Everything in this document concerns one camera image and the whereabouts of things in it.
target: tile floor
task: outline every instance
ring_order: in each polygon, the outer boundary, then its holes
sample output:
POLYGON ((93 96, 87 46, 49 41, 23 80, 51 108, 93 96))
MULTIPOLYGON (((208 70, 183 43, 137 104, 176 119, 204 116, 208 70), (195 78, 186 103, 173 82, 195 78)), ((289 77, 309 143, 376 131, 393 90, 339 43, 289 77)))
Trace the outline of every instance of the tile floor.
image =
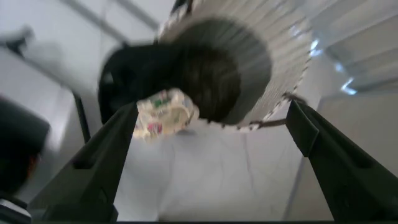
MULTIPOLYGON (((320 54, 298 94, 316 108, 346 81, 320 54)), ((275 118, 286 112, 287 106, 275 118)), ((132 140, 115 200, 118 220, 281 220, 301 160, 284 126, 132 140)))

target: woven basket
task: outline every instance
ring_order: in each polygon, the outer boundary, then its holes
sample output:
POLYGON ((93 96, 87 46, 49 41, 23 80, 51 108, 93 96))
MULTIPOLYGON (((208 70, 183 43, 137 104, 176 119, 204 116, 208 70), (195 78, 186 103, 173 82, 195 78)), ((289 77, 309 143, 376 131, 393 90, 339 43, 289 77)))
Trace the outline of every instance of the woven basket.
POLYGON ((193 0, 160 28, 159 42, 226 50, 241 73, 241 95, 224 123, 195 127, 248 132, 289 102, 310 63, 312 28, 293 1, 193 0))

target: patterned fabric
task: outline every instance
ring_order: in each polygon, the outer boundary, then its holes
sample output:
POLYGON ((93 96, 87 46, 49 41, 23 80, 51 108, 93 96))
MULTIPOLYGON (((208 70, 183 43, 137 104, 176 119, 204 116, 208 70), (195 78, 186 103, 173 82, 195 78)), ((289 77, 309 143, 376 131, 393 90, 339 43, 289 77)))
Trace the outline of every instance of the patterned fabric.
POLYGON ((227 50, 242 74, 242 93, 227 119, 236 121, 234 129, 260 128, 253 121, 268 120, 286 104, 283 94, 295 92, 309 66, 309 21, 286 0, 196 0, 189 15, 187 8, 175 11, 159 41, 227 50))

